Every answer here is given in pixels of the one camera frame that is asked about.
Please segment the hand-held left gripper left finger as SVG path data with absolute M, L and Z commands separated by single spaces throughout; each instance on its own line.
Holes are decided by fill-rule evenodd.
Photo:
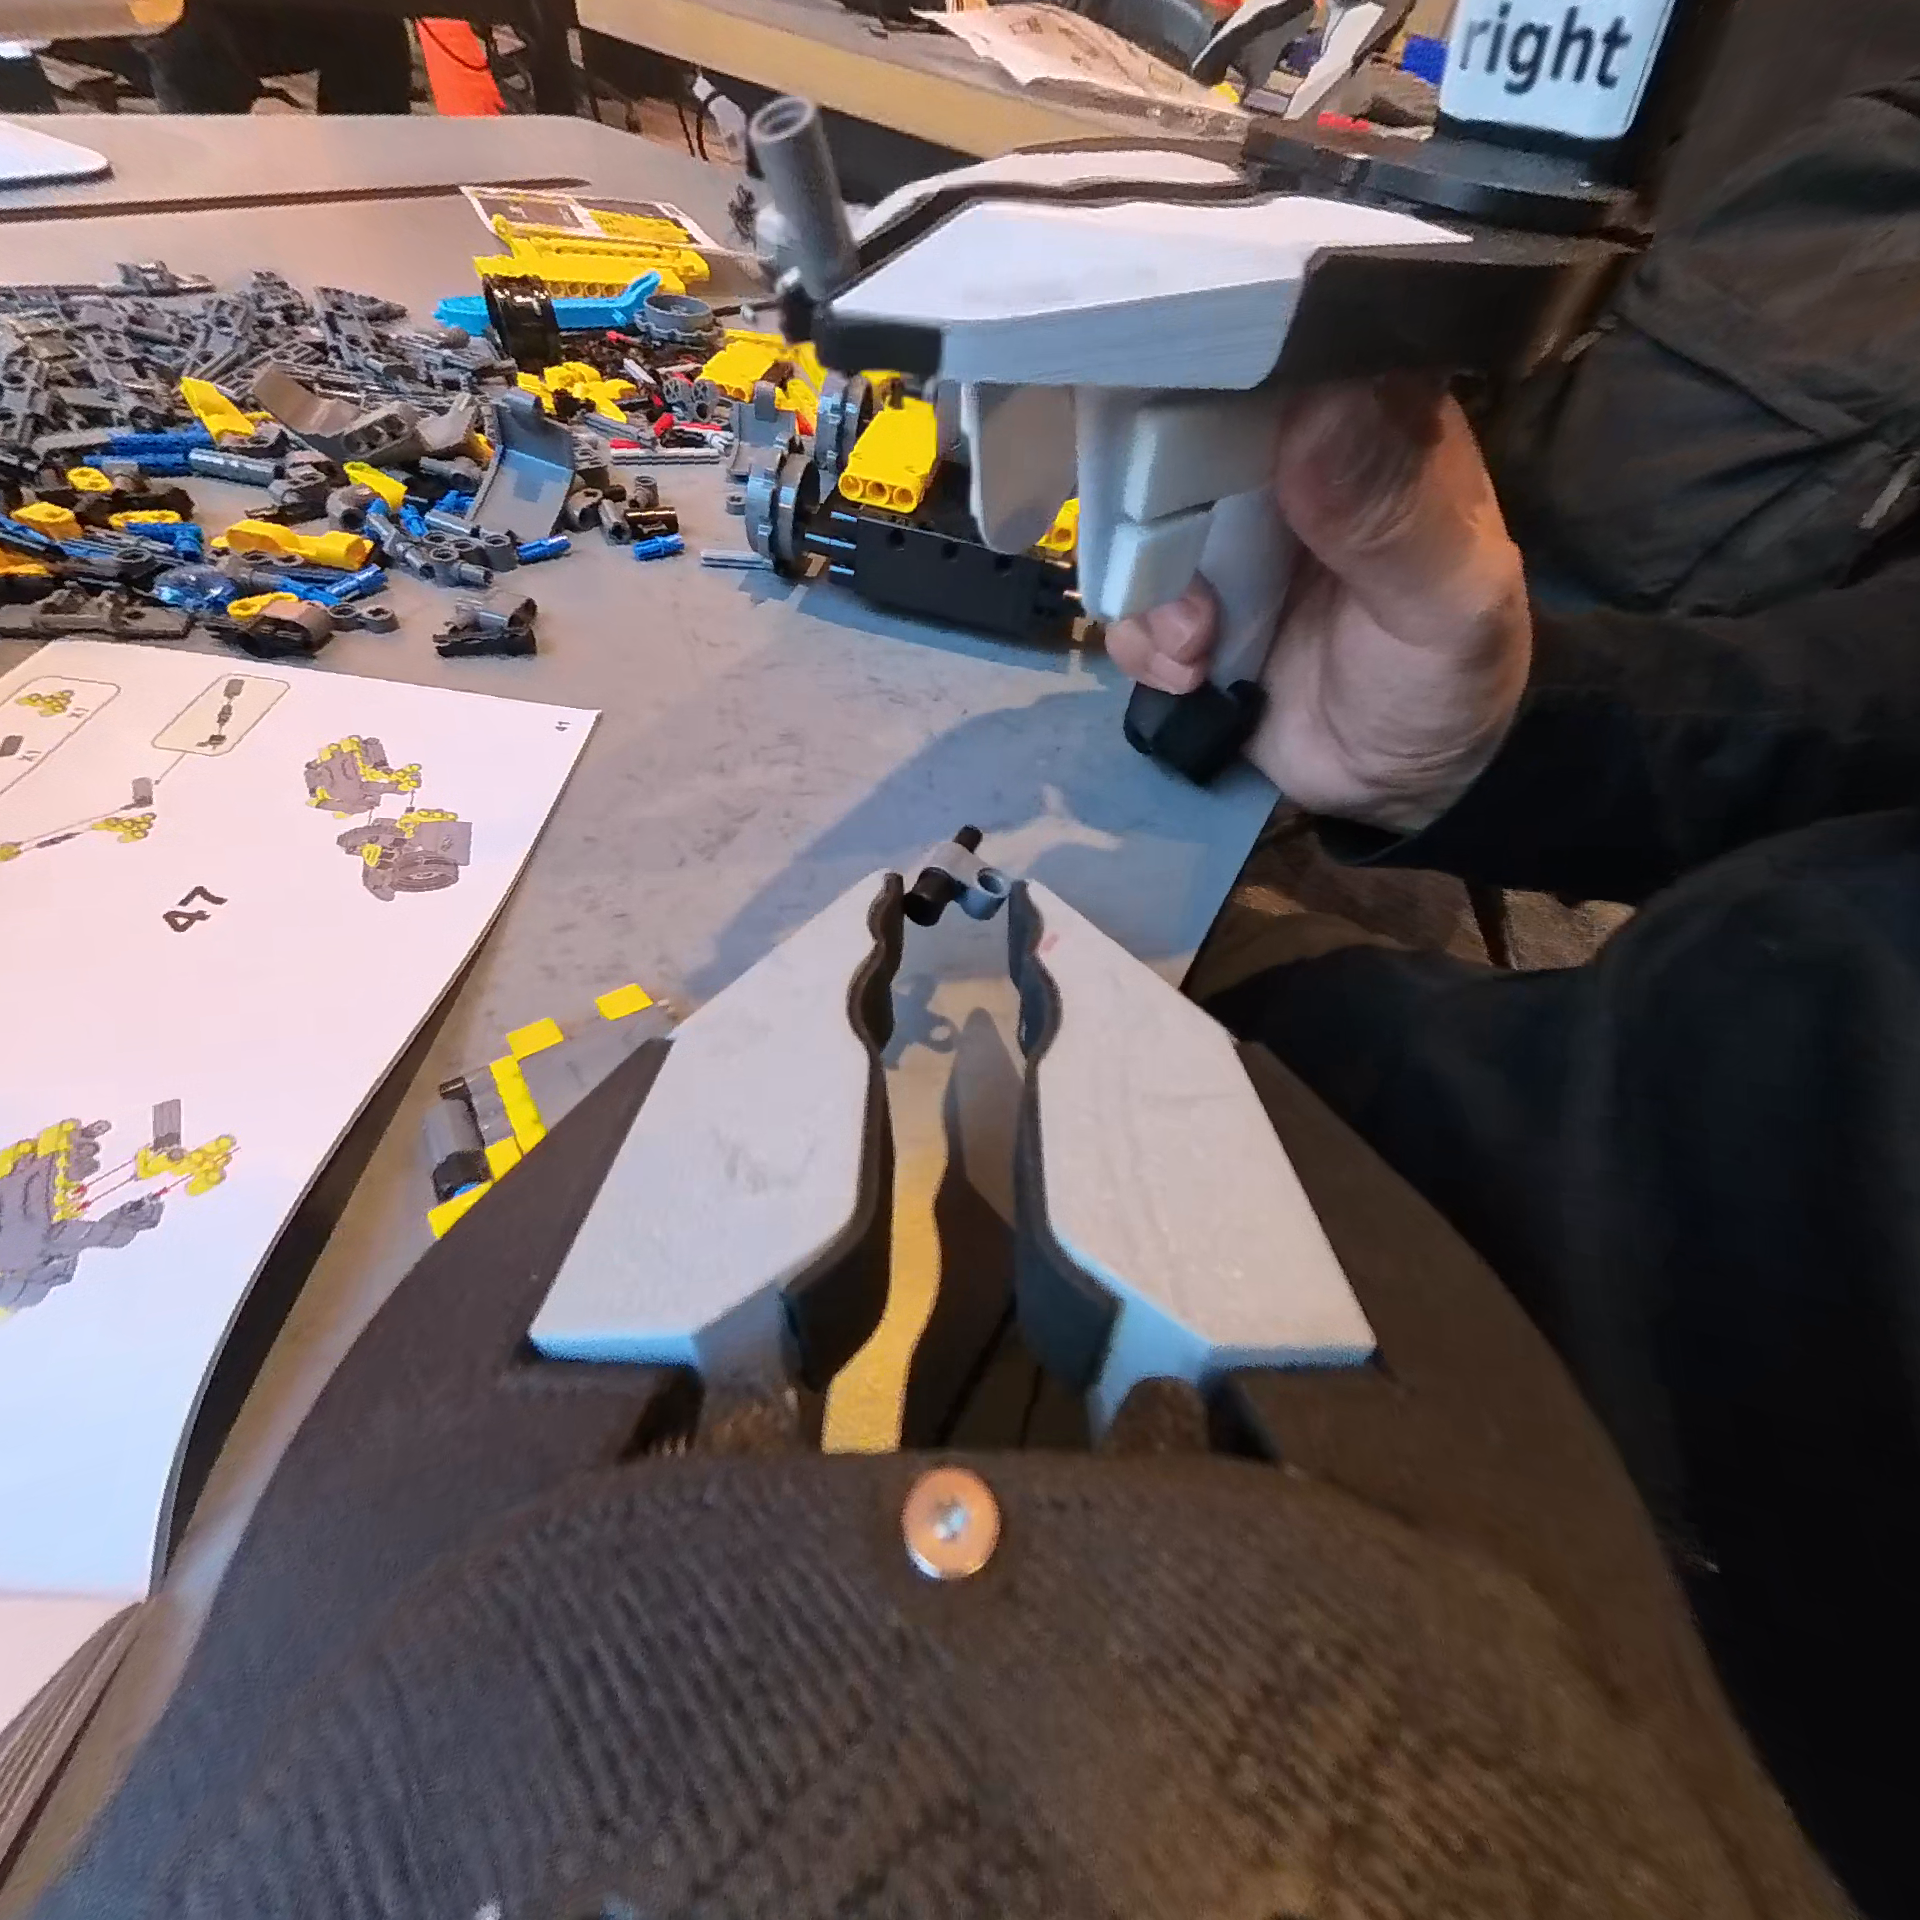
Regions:
M 534 1315 L 545 1357 L 837 1376 L 867 1345 L 904 898 L 864 878 L 684 1022 Z

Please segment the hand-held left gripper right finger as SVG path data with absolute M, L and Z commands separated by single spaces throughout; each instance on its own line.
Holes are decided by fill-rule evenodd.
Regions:
M 1016 1302 L 1086 1402 L 1338 1371 L 1376 1333 L 1230 1033 L 1049 888 L 1009 904 Z

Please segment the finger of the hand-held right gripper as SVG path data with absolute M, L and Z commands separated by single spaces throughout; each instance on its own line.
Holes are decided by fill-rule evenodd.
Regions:
M 1258 491 L 1273 378 L 1328 260 L 1426 262 L 1468 238 L 1310 197 L 971 200 L 822 301 L 822 361 L 971 393 L 971 516 L 986 547 L 1084 514 L 1162 522 Z
M 854 251 L 888 257 L 973 202 L 1236 202 L 1256 192 L 1235 156 L 1182 147 L 1089 144 L 1013 152 L 901 185 L 853 220 Z

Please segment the grey connector with black pin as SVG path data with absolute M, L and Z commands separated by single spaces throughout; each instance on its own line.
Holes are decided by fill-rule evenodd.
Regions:
M 993 921 L 1009 904 L 1013 882 L 980 854 L 984 830 L 964 824 L 929 849 L 904 884 L 904 916 L 921 928 L 939 926 L 948 909 L 971 921 Z

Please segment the person's right forearm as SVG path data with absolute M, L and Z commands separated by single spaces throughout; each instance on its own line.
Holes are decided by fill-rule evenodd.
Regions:
M 1907 563 L 1757 614 L 1541 614 L 1501 747 L 1413 857 L 1643 905 L 1716 857 L 1915 798 Z

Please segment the person's right hand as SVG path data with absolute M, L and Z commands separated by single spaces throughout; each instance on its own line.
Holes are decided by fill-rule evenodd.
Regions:
M 1270 497 L 1298 558 L 1244 755 L 1304 810 L 1422 833 L 1497 755 L 1531 660 L 1520 552 L 1472 426 L 1433 373 L 1307 390 Z

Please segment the white paper sheet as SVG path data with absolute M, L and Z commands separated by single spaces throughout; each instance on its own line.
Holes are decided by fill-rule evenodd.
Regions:
M 1171 64 L 1065 8 L 933 8 L 917 9 L 914 18 L 956 37 L 973 58 L 1028 89 L 1070 89 L 1178 112 L 1238 108 L 1224 84 L 1193 81 L 1184 64 Z

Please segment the grey yellow brick subassembly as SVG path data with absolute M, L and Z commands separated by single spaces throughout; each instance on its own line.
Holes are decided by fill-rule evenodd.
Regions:
M 643 1044 L 672 1041 L 676 1019 L 638 984 L 582 1009 L 518 1025 L 486 1058 L 440 1084 L 422 1117 L 432 1188 L 426 1228 L 444 1240 Z

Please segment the yellow black brick vehicle model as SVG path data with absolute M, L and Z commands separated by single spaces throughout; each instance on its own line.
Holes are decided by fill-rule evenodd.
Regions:
M 738 332 L 696 393 L 729 402 L 746 548 L 774 577 L 1000 641 L 1070 641 L 1084 624 L 1077 498 L 1028 548 L 989 548 L 958 427 L 901 376 L 830 373 L 805 347 Z

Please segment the white building instruction booklet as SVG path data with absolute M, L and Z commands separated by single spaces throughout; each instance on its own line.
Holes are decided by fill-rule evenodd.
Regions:
M 110 641 L 2 709 L 11 1721 L 158 1585 L 234 1317 L 597 714 Z

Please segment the yellow blue beam assembly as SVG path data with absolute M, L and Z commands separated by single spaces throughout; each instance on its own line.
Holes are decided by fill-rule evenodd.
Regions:
M 605 234 L 494 208 L 486 227 L 496 251 L 472 262 L 477 292 L 440 299 L 435 323 L 489 334 L 521 370 L 556 365 L 569 337 L 638 332 L 650 297 L 684 297 L 712 278 L 708 257 L 675 220 L 620 216 Z

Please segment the small sticker sheet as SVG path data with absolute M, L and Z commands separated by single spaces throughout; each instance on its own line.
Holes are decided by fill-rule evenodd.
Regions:
M 496 235 L 574 238 L 622 246 L 721 250 L 684 208 L 659 200 L 574 194 L 556 185 L 462 184 L 459 192 Z

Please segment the grey curved panel piece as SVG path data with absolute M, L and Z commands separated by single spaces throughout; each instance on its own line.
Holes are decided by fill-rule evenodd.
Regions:
M 531 390 L 501 393 L 491 426 L 494 458 L 474 497 L 468 525 L 516 544 L 552 538 L 577 475 L 569 427 Z

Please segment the orange cone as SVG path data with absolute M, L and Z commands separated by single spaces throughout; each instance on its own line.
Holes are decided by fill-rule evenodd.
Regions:
M 494 78 L 491 41 L 474 22 L 457 16 L 416 16 L 413 40 L 436 115 L 494 120 L 508 112 Z

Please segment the pile of loose building bricks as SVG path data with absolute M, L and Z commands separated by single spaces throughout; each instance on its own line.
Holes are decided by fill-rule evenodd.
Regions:
M 390 633 L 395 586 L 501 604 L 603 540 L 684 553 L 650 453 L 696 450 L 661 409 L 665 296 L 638 332 L 568 338 L 521 370 L 408 305 L 280 272 L 234 284 L 131 260 L 4 285 L 4 641 L 205 637 L 309 660 Z M 577 475 L 553 536 L 468 525 L 501 393 L 562 421 Z

